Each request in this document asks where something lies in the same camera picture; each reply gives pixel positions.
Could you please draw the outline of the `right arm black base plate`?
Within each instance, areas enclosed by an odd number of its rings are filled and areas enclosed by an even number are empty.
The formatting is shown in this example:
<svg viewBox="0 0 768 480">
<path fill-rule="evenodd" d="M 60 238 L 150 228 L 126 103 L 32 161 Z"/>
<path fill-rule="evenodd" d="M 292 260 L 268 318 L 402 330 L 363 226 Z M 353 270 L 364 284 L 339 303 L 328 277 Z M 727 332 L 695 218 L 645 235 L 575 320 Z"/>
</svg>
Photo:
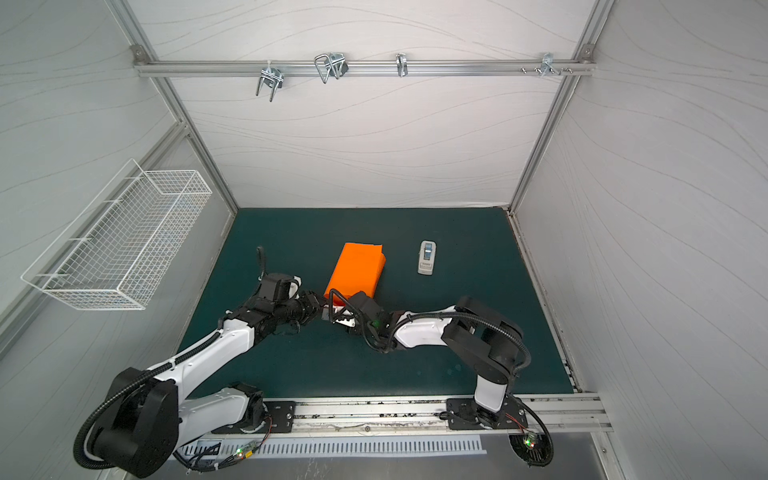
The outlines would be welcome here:
<svg viewBox="0 0 768 480">
<path fill-rule="evenodd" d="M 469 397 L 449 398 L 446 409 L 438 414 L 450 430 L 521 430 L 528 428 L 524 405 L 514 397 L 506 397 L 501 409 L 493 413 L 478 406 Z"/>
</svg>

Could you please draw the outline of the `metal u-bolt clamp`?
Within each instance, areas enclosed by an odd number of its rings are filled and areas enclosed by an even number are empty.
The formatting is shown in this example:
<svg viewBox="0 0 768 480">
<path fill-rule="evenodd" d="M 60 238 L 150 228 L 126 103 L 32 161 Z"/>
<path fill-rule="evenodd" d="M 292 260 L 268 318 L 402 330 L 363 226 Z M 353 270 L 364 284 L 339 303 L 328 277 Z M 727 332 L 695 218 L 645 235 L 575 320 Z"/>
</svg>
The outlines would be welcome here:
<svg viewBox="0 0 768 480">
<path fill-rule="evenodd" d="M 349 70 L 345 55 L 339 52 L 317 55 L 314 58 L 314 66 L 323 84 L 327 84 L 331 78 L 342 78 Z"/>
<path fill-rule="evenodd" d="M 268 64 L 260 72 L 255 94 L 259 96 L 262 92 L 268 92 L 269 102 L 273 102 L 276 92 L 283 87 L 283 83 L 282 71 Z"/>
</svg>

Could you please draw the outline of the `white vent strip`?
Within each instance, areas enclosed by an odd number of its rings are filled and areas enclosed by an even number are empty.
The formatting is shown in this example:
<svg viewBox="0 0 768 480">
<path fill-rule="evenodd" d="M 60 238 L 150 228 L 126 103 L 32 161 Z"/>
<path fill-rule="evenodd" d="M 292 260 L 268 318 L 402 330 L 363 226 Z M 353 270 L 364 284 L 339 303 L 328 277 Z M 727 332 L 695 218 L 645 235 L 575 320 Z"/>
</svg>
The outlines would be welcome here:
<svg viewBox="0 0 768 480">
<path fill-rule="evenodd" d="M 251 458 L 421 458 L 486 455 L 479 435 L 271 438 Z"/>
</svg>

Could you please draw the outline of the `orange wrapping paper sheet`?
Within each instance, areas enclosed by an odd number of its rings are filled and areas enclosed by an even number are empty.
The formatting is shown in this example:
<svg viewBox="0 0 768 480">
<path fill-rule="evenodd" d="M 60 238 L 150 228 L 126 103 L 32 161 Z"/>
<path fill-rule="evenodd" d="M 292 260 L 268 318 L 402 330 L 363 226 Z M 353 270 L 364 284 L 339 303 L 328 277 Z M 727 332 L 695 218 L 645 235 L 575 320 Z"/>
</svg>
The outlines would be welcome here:
<svg viewBox="0 0 768 480">
<path fill-rule="evenodd" d="M 359 292 L 373 298 L 386 264 L 382 245 L 347 242 L 344 244 L 324 297 L 336 290 L 350 299 Z"/>
</svg>

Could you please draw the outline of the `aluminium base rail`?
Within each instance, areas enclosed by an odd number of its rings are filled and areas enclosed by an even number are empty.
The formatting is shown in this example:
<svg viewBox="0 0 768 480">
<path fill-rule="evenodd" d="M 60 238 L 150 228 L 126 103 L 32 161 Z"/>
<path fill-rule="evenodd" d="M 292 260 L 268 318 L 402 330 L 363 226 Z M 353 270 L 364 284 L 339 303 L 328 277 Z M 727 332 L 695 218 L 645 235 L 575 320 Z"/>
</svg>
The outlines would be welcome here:
<svg viewBox="0 0 768 480">
<path fill-rule="evenodd" d="M 438 414 L 446 409 L 445 395 L 384 397 L 267 398 L 265 401 L 297 403 L 291 433 L 273 433 L 288 437 L 375 437 L 458 435 Z M 542 394 L 519 396 L 526 411 L 528 430 L 550 433 L 608 433 L 613 425 L 600 397 L 594 393 Z M 176 422 L 180 428 L 177 444 L 186 445 L 199 438 L 251 439 L 254 435 L 218 435 L 212 431 L 236 420 L 233 415 L 216 413 L 214 408 L 230 404 L 223 394 L 194 400 L 182 409 Z M 468 430 L 469 434 L 521 434 L 521 430 Z"/>
</svg>

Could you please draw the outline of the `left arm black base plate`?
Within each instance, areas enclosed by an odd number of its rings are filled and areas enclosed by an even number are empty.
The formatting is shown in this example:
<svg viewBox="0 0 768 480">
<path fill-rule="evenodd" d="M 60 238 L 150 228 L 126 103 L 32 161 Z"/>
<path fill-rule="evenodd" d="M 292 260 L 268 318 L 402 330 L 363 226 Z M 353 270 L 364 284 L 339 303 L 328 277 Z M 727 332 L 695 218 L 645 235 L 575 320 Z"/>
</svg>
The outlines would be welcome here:
<svg viewBox="0 0 768 480">
<path fill-rule="evenodd" d="M 261 409 L 251 417 L 233 425 L 225 425 L 212 431 L 218 435 L 254 435 L 271 433 L 291 433 L 295 419 L 297 403 L 295 401 L 265 401 Z"/>
</svg>

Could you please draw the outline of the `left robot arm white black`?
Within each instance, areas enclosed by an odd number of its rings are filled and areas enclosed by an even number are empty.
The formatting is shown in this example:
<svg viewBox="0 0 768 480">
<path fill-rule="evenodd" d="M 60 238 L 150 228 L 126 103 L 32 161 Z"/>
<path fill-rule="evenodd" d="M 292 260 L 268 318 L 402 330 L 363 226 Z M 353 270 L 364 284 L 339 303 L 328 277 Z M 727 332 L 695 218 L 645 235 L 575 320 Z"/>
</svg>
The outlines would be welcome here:
<svg viewBox="0 0 768 480">
<path fill-rule="evenodd" d="M 270 430 L 274 417 L 256 387 L 237 383 L 205 397 L 190 395 L 278 326 L 303 326 L 326 305 L 311 291 L 277 302 L 252 300 L 227 312 L 212 333 L 175 356 L 147 370 L 124 370 L 76 434 L 74 460 L 88 470 L 118 467 L 145 478 L 209 432 Z"/>
</svg>

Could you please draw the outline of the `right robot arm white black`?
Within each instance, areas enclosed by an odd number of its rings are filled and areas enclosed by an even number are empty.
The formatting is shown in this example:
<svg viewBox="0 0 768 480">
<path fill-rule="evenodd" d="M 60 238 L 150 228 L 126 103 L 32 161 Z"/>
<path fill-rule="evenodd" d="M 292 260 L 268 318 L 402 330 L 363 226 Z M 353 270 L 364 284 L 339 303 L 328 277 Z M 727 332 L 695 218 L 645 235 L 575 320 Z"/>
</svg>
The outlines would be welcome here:
<svg viewBox="0 0 768 480">
<path fill-rule="evenodd" d="M 449 307 L 430 312 L 387 312 L 373 298 L 359 292 L 351 298 L 331 295 L 331 322 L 362 336 L 369 348 L 383 354 L 419 347 L 446 347 L 476 374 L 473 400 L 461 413 L 463 422 L 481 429 L 503 427 L 506 409 L 519 374 L 532 356 L 523 332 L 508 319 L 464 296 Z"/>
</svg>

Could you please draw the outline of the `aluminium cross rail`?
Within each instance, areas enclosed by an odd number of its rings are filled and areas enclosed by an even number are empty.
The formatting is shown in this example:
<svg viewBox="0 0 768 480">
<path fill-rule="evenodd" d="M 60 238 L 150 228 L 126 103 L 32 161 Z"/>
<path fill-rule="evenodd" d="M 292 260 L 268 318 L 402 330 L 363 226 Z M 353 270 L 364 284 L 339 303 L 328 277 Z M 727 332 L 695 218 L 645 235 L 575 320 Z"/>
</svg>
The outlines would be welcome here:
<svg viewBox="0 0 768 480">
<path fill-rule="evenodd" d="M 408 61 L 406 77 L 492 77 L 528 76 L 520 72 L 521 67 L 538 66 L 541 59 L 533 60 L 415 60 Z M 395 59 L 347 60 L 347 78 L 353 77 L 399 77 Z M 193 77 L 258 77 L 268 64 L 279 69 L 286 78 L 318 78 L 312 60 L 289 61 L 157 61 L 136 64 L 134 69 L 145 78 L 193 78 Z M 570 67 L 573 74 L 592 74 L 597 67 L 594 62 L 578 62 L 555 59 L 558 67 Z"/>
</svg>

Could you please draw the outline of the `green table mat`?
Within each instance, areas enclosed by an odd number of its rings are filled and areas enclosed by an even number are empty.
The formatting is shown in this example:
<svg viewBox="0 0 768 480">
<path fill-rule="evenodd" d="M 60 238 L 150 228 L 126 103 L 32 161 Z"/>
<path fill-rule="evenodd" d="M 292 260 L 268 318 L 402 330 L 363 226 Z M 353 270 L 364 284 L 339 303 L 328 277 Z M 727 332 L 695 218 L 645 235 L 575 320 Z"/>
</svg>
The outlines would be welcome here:
<svg viewBox="0 0 768 480">
<path fill-rule="evenodd" d="M 506 212 L 491 208 L 243 209 L 182 331 L 189 346 L 242 305 L 262 272 L 323 293 L 348 243 L 381 247 L 375 302 L 388 312 L 443 310 L 469 297 L 517 325 L 531 361 L 525 394 L 572 391 Z M 368 337 L 316 318 L 282 326 L 217 370 L 197 396 L 245 383 L 270 398 L 470 395 L 477 365 L 455 343 L 377 352 Z"/>
</svg>

